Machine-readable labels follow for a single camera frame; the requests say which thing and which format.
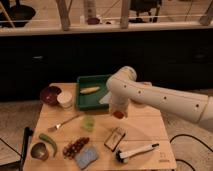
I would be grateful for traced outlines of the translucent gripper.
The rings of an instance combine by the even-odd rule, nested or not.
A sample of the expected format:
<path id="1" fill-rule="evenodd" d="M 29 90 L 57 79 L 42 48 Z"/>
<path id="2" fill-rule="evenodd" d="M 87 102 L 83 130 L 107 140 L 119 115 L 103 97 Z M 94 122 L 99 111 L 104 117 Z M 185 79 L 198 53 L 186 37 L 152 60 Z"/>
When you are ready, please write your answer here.
<path id="1" fill-rule="evenodd" d="M 118 101 L 118 100 L 112 99 L 109 103 L 109 113 L 113 116 L 113 113 L 115 111 L 121 111 L 124 114 L 124 117 L 127 117 L 128 105 L 129 105 L 128 100 Z"/>

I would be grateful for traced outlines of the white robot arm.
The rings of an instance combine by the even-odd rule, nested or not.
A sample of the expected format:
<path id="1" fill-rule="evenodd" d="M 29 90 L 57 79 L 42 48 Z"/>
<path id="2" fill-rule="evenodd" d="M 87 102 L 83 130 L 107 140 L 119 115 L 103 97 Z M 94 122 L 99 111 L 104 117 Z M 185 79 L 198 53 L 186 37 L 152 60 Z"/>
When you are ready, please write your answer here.
<path id="1" fill-rule="evenodd" d="M 136 78 L 136 71 L 124 66 L 107 80 L 111 115 L 119 119 L 127 117 L 129 101 L 133 100 L 177 115 L 213 133 L 212 96 L 145 85 Z"/>

